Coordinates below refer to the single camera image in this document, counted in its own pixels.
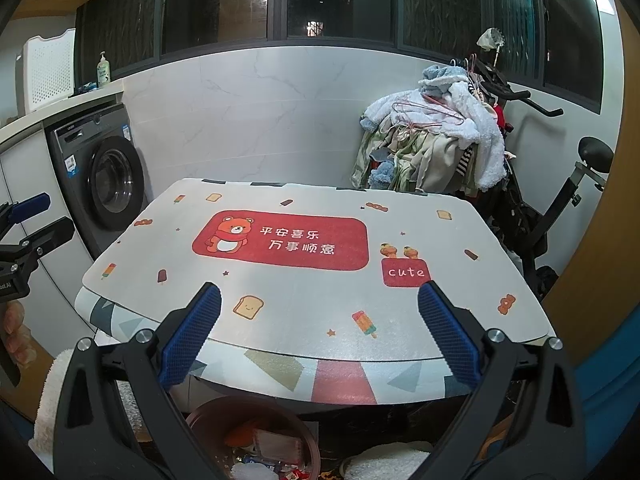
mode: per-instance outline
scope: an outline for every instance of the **bear cartoon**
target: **bear cartoon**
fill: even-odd
[[[205,242],[207,251],[233,254],[246,245],[246,237],[251,231],[253,218],[233,218],[228,216],[220,222],[214,235]]]

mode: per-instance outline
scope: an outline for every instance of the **red label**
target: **red label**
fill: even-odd
[[[427,263],[410,258],[383,258],[382,279],[386,286],[420,287],[431,281]]]
[[[285,267],[359,270],[369,263],[367,228],[355,218],[221,211],[191,248],[203,256]]]

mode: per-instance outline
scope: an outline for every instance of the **washing machine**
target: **washing machine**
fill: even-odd
[[[60,190],[95,260],[147,206],[124,104],[91,108],[45,129]]]

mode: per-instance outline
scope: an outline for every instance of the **screw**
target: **screw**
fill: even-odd
[[[551,346],[553,350],[562,350],[562,348],[564,347],[564,345],[562,344],[562,340],[558,339],[557,337],[550,337],[548,339],[548,342],[549,346]]]
[[[80,341],[78,341],[78,350],[81,352],[88,350],[89,348],[91,348],[91,342],[91,338],[83,337]]]
[[[139,343],[147,343],[151,341],[151,338],[154,336],[154,331],[149,330],[148,328],[143,328],[140,332],[136,334],[136,341]]]
[[[492,328],[486,332],[487,337],[494,343],[501,343],[504,341],[504,332],[497,328]]]

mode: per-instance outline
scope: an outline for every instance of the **exercise bike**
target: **exercise bike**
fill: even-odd
[[[562,108],[546,110],[533,102],[529,91],[514,92],[504,76],[490,65],[476,60],[474,72],[483,79],[480,82],[482,90],[494,97],[503,108],[509,101],[522,101],[546,117],[564,114]],[[512,131],[513,127],[507,123],[503,135],[507,136]],[[522,198],[510,160],[505,160],[506,177],[483,193],[476,203],[476,209],[495,228],[504,246],[521,258],[524,279],[539,300],[546,296],[558,278],[549,266],[536,268],[536,258],[545,254],[548,249],[546,234],[569,202],[574,207],[580,203],[581,197],[577,194],[577,189],[583,177],[589,177],[595,182],[597,190],[604,191],[607,181],[598,173],[608,174],[613,162],[611,148],[594,137],[583,137],[580,140],[578,156],[580,161],[575,163],[574,172],[544,214],[536,211]]]

